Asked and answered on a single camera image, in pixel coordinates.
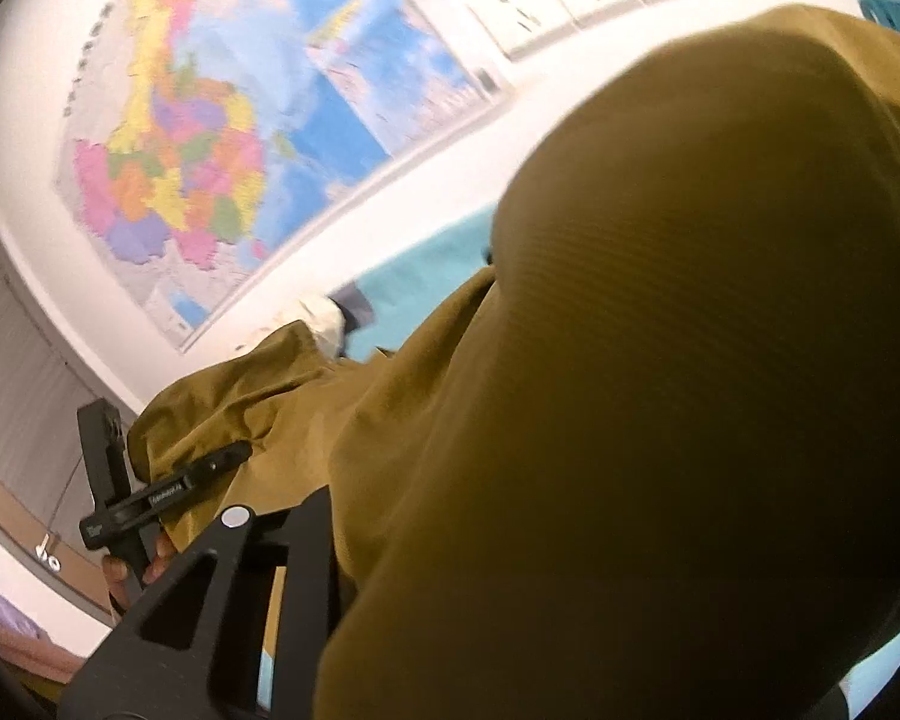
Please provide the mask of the olive green jacket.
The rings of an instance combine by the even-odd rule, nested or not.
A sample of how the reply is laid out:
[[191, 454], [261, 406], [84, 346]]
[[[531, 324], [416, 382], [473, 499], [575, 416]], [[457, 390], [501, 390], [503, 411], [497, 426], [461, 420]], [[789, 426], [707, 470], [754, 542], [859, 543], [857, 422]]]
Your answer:
[[322, 718], [798, 718], [900, 631], [900, 34], [785, 7], [651, 52], [523, 163], [391, 353], [303, 323], [165, 388], [176, 517], [328, 488]]

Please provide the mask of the grey wooden door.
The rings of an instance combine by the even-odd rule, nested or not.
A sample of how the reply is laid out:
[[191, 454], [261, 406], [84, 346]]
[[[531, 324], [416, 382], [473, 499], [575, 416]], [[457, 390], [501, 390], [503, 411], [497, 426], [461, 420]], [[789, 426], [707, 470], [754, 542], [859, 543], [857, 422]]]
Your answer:
[[[100, 622], [112, 608], [100, 556], [77, 526], [94, 507], [77, 410], [114, 396], [30, 293], [0, 234], [0, 538], [48, 589]], [[35, 559], [45, 532], [59, 536], [59, 574]]]

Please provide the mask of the cream white pillow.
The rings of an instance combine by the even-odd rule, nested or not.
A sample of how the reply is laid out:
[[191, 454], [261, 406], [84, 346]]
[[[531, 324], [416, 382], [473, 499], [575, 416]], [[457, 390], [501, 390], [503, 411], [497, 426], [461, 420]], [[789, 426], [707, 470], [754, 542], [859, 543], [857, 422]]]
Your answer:
[[343, 309], [325, 294], [315, 293], [281, 302], [237, 343], [233, 351], [248, 353], [276, 330], [292, 322], [302, 322], [308, 328], [318, 349], [327, 358], [337, 358], [343, 351], [346, 328]]

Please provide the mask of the blue grey bed sheet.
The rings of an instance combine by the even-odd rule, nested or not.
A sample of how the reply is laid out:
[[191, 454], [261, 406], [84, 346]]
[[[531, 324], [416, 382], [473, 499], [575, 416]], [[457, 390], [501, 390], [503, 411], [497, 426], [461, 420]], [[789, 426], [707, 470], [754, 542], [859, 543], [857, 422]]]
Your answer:
[[[346, 319], [341, 355], [365, 361], [408, 340], [491, 261], [491, 226], [493, 213], [481, 211], [331, 291]], [[900, 718], [900, 631], [852, 667], [814, 715]]]

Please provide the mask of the colourful wall map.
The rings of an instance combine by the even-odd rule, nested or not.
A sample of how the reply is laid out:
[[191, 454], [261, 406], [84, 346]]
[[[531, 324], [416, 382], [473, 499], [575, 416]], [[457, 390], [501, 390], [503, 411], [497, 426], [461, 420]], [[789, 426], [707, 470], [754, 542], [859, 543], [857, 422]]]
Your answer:
[[56, 188], [185, 348], [307, 226], [487, 103], [413, 0], [109, 0]]

